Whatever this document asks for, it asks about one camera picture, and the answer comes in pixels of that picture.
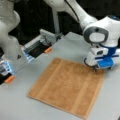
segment metal bracket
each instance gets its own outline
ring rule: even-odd
[[[59,34],[53,34],[51,32],[48,32],[46,30],[41,29],[40,35],[42,36],[41,42],[46,46],[52,46],[55,44],[58,40],[61,39],[62,33]]]

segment blue part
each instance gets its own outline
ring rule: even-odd
[[[96,57],[95,59],[96,59],[96,60],[104,59],[104,56],[103,56],[103,57]]]
[[[105,57],[111,57],[116,53],[117,47],[106,47],[103,45],[100,45],[100,46],[108,49],[108,54],[105,55]]]
[[[111,57],[107,57],[101,61],[98,61],[97,63],[99,65],[99,68],[108,68],[108,67],[112,67],[114,65],[114,62],[111,59]]]

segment light gray surface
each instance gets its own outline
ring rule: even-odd
[[[82,120],[74,115],[28,98],[26,95],[55,57],[83,63],[89,45],[79,35],[69,33],[17,73],[9,85],[0,86],[0,120]],[[120,65],[107,71],[100,94],[87,120],[117,120],[120,116]]]

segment table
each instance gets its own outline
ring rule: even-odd
[[[16,74],[9,85],[0,86],[0,120],[82,120],[27,97],[34,82],[55,58],[83,63],[90,45],[75,33],[68,33],[53,45],[49,54],[42,54]],[[120,64],[106,71],[100,94],[87,120],[118,120],[120,116]]]

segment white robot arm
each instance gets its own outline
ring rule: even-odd
[[[118,57],[117,45],[120,37],[120,20],[107,16],[102,20],[88,15],[76,0],[44,0],[58,12],[67,12],[80,23],[84,39],[92,46],[85,63],[95,68],[111,68],[113,57]]]
[[[14,71],[21,68],[26,62],[18,40],[9,35],[20,22],[20,17],[14,11],[14,0],[0,0],[0,47],[5,53],[7,59]]]

